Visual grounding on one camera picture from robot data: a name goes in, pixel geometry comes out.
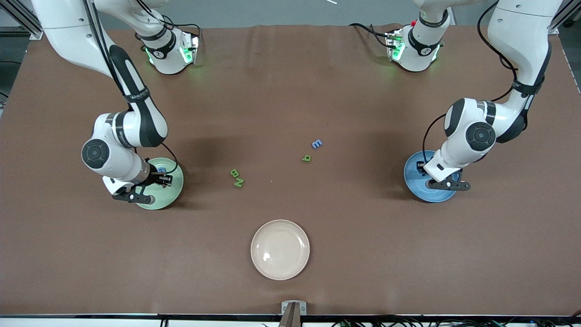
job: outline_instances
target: white plate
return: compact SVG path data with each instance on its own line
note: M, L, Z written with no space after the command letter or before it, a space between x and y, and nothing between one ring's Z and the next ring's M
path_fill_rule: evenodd
M250 256L258 271L274 280L298 275L309 260L309 239L297 224L279 219L267 222L258 229Z

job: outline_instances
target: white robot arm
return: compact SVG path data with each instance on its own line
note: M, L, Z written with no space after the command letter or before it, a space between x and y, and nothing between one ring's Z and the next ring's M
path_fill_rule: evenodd
M149 61L163 74L176 74L194 63L199 35L168 26L164 17L153 8L169 0L94 0L100 12L122 20L135 30L145 44Z
M448 139L424 166L433 179L427 187L460 190L450 187L453 173L482 159L495 143L508 142L526 128L529 107L543 84L551 55L548 27L560 4L560 0L498 1L488 37L492 46L517 64L517 79L503 104L463 98L450 107L444 120Z
M170 185L171 176L137 155L132 148L157 147L167 137L167 123L153 103L131 58L100 28L90 0L33 0L34 9L55 51L69 62L96 70L116 82L128 109L104 113L95 121L82 149L83 162L103 175L117 200L150 204L153 197L130 198L133 186Z
M392 34L388 44L391 60L403 69L421 72L436 59L442 36L450 25L448 9L480 0L413 0L419 8L419 17L412 25L406 25Z

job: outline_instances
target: blue plate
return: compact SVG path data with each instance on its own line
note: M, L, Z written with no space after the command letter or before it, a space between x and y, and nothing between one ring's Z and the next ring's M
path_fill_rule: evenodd
M428 161L432 159L434 151L426 150L426 158ZM426 202L444 202L449 200L456 191L446 191L446 190L434 190L430 189L426 184L432 178L430 175L422 176L416 167L416 162L424 161L424 155L422 151L412 154L412 156L406 161L406 165L403 168L403 178L406 180L406 185L412 193L418 198ZM454 180L460 179L460 174L452 174Z

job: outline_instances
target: cable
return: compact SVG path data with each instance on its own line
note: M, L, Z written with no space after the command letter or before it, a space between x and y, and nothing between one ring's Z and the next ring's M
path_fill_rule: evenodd
M171 174L173 172L175 172L176 169L178 169L178 158L176 158L175 154L172 152L172 150L170 148L167 147L167 145L165 143L162 142L162 145L169 151L169 153L171 153L172 157L174 157L174 161L175 161L175 167L174 169L172 169L171 171L167 172L166 174Z
M200 35L200 36L202 36L202 29L201 29L201 28L200 28L200 27L199 27L197 24L175 24L175 23L174 23L174 22L171 20L171 18L169 18L169 17L168 17L168 16L166 16L166 15L162 15L162 17L163 17L164 19L167 19L167 20L169 20L169 22L166 22L166 21L165 21L165 20L163 20L163 19L159 19L159 18L157 18L157 17L156 17L156 16L155 16L155 15L152 13L152 11L151 11L151 8L149 8L149 7L147 6L147 4L145 4L145 3L143 2L143 0L136 0L136 1L137 1L137 3L140 5L140 7L141 7L141 8L143 8L143 10L144 10L144 11L145 11L145 12L146 12L146 13L147 13L149 16L151 16L151 17L155 18L155 19L156 19L158 22L162 23L162 24L164 25L164 26L163 26L164 28L166 28L166 29L168 29L168 30L171 30L170 28L168 28L168 27L167 27L167 25L171 26L172 28L173 28L173 27L187 27L187 26L195 26L195 27L198 29L198 33L199 33L199 35Z
M432 126L434 126L434 124L442 119L446 117L446 114L443 114L442 116L439 116L438 118L434 119L434 121L430 124L430 126L428 126L428 129L426 130L426 133L424 134L424 139L422 140L422 154L424 155L424 163L427 164L428 160L426 159L426 138L428 138L428 133L430 132L430 129L432 128Z
M89 4L87 2L87 0L83 1L83 4L85 5L85 10L87 11L87 17L89 18L89 25L91 26L91 31L93 32L93 34L95 34L95 40L97 43L97 46L99 47L99 50L101 51L101 55L103 56L103 59L105 60L105 64L107 65L107 68L109 68L109 73L111 74L111 78L113 79L113 81L115 81L115 84L117 85L117 87L119 88L119 90L121 92L123 92L123 88L121 87L121 83L119 82L119 78L117 77L117 74L115 73L115 68L113 66L113 61L111 60L111 54L109 53L109 50L107 49L107 44L105 43L105 36L103 35L103 28L101 26L101 21L99 20L99 14L97 12L97 8L95 7L95 4L92 4L93 7L93 11L95 12L95 20L93 19L93 16L91 15L91 10L89 8Z
M517 73L516 71L518 70L517 68L515 68L512 63L502 54L500 53L500 51L496 50L495 47L492 46L492 44L490 44L490 42L488 42L488 40L484 37L484 35L482 34L482 29L480 27L480 25L482 24L482 19L484 18L484 16L492 10L492 8L494 8L496 5L498 4L498 1L496 1L495 3L493 3L490 7L488 7L488 9L484 10L484 12L482 13L482 15L480 15L480 18L478 19L478 22L476 24L476 30L478 31L478 36L480 36L480 39L482 40L482 42L484 42L484 44L486 44L487 47L489 47L492 51L494 51L495 54L498 54L498 56L500 57L500 60L505 60L505 62L508 65L508 69L512 70L512 73L514 75L514 79L517 79Z
M159 323L159 327L168 327L170 324L170 319L168 317L163 317L162 316L162 321Z
M498 98L492 99L491 101L496 102L496 101L506 97L510 93L510 91L512 91L512 84L511 84L511 87L503 95L499 96Z
M377 36L383 36L383 37L385 36L385 34L382 34L382 33L376 32L376 31L373 31L369 27L367 27L367 26L365 26L363 24L360 24L360 23L349 24L349 26L361 27L362 29L368 31L369 33L374 33Z
M484 44L486 44L487 47L489 47L492 51L494 51L495 54L498 55L498 57L500 58L500 63L502 64L502 66L505 67L506 69L510 69L510 71L512 71L512 78L514 80L516 80L518 68L515 68L515 66L508 60L508 58L506 58L502 53L500 53L500 51L496 50L496 48L493 47L492 44L490 44L490 42L488 42L488 40L482 34L482 29L480 28L480 25L482 24L482 19L484 18L484 16L489 11L491 11L492 8L494 8L497 4L498 4L498 1L493 3L490 7L488 7L488 9L484 10L482 15L480 15L480 18L478 19L478 23L476 24L476 30L478 31L478 36L480 36L480 39L482 40L482 42L484 42ZM512 84L511 84L511 87L508 89L508 91L506 91L503 95L501 95L498 98L495 98L491 101L492 102L498 101L498 100L506 97L510 93L510 91L512 91Z
M395 46L395 45L387 45L387 44L383 43L383 42L382 42L382 41L379 39L379 37L377 36L377 33L376 33L376 32L375 32L375 30L373 29L373 24L372 24L372 25L370 25L370 28L371 28L371 32L373 33L373 36L375 37L375 39L376 39L376 40L377 40L377 41L378 41L378 42L379 42L381 45L383 45L383 46L384 46L384 47L386 47L386 48L390 48L390 49L395 49L395 48L396 48L396 46Z
M384 47L386 47L386 48L390 48L390 49L395 49L395 48L396 48L394 45L387 45L387 44L383 43L383 42L382 42L382 41L379 39L379 37L380 37L380 36L381 36L381 37L385 37L385 33L391 33L391 32L393 32L393 31L395 31L395 30L398 30L398 29L395 29L395 30L389 30L389 31L386 31L386 32L384 32L384 33L379 33L379 32L376 32L376 31L374 30L374 28L373 28L373 24L371 24L369 27L367 27L367 26L365 26L365 25L363 25L363 24L360 24L360 23L353 23L353 24L349 24L349 26L361 27L362 29L364 29L364 30L368 31L369 33L373 34L373 36L375 36L375 39L376 39L376 40L377 40L377 41L378 41L378 42L379 42L381 45L383 45L383 46L384 46Z

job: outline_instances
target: brown tablecloth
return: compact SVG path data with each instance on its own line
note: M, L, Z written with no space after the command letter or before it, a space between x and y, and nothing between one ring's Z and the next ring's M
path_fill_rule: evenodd
M557 37L527 131L465 169L472 190L427 204L402 170L428 124L511 83L473 27L451 27L423 73L353 27L205 30L198 65L174 76L148 64L132 31L110 35L168 121L184 191L162 211L113 201L80 149L124 100L108 77L32 42L0 121L2 314L270 313L287 299L310 314L581 306L580 98ZM438 123L427 147L443 140ZM273 219L298 223L311 244L304 271L283 282L250 260Z

